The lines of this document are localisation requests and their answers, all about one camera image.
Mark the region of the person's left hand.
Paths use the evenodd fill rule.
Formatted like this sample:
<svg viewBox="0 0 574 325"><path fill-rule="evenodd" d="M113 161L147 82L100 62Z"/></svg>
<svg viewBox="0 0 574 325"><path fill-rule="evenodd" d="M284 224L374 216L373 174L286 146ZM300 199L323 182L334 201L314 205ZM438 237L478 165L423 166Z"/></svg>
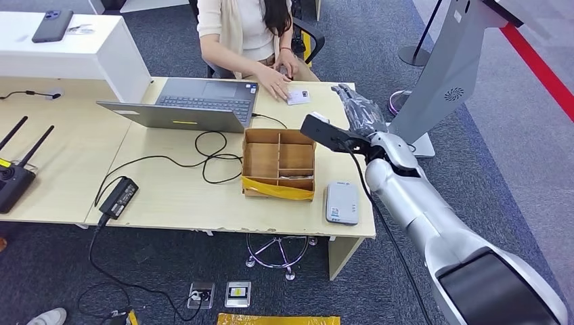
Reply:
<svg viewBox="0 0 574 325"><path fill-rule="evenodd" d="M299 61L290 48L281 47L279 54L275 56L273 68L293 80L299 70Z"/></svg>

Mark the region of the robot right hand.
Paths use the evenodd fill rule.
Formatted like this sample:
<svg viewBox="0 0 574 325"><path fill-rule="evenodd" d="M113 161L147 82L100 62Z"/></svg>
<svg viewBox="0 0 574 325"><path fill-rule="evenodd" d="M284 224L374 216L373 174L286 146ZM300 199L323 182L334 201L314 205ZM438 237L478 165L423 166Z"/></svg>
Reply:
<svg viewBox="0 0 574 325"><path fill-rule="evenodd" d="M370 137L376 132L389 132L382 111L375 102L343 83L332 86L331 90L343 103L351 132L364 137Z"/></svg>

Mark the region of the person's right hand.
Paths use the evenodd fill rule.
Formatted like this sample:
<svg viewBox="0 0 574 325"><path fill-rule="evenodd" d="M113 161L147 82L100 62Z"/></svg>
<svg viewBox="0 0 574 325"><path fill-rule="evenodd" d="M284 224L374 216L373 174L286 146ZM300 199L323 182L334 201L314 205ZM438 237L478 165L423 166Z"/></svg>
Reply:
<svg viewBox="0 0 574 325"><path fill-rule="evenodd" d="M288 84L290 79L271 67L262 66L257 69L255 76L262 86L276 99L287 102L290 98Z"/></svg>

